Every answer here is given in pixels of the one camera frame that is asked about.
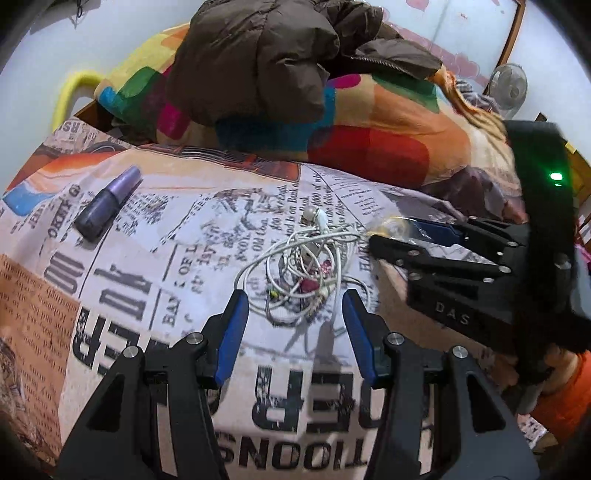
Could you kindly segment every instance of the pink wall decoration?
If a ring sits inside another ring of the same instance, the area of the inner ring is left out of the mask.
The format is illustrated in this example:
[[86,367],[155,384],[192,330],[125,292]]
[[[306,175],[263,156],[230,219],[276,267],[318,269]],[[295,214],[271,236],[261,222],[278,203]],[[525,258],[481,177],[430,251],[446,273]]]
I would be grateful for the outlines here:
[[409,7],[416,8],[417,10],[424,12],[429,6],[429,0],[407,0],[407,5]]

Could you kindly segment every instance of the white wall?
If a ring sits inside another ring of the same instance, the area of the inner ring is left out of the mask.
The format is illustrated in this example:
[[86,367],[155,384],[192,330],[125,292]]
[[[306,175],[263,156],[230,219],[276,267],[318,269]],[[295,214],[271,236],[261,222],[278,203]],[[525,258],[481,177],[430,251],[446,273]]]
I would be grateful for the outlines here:
[[[107,74],[151,35],[188,21],[201,3],[89,0],[77,25],[74,4],[44,14],[0,74],[0,191],[50,133],[55,102],[70,73],[94,69]],[[524,68],[529,83],[515,118],[533,120],[543,112],[591,161],[591,84],[570,47],[531,1],[510,61]],[[91,95],[87,91],[72,112]]]
[[517,120],[542,112],[591,162],[591,82],[556,27],[531,0],[509,58],[525,71],[528,92]]
[[[108,74],[150,36],[188,22],[202,0],[89,0],[48,10],[22,39],[0,74],[0,192],[51,133],[51,116],[70,73]],[[92,92],[75,102],[84,106]]]

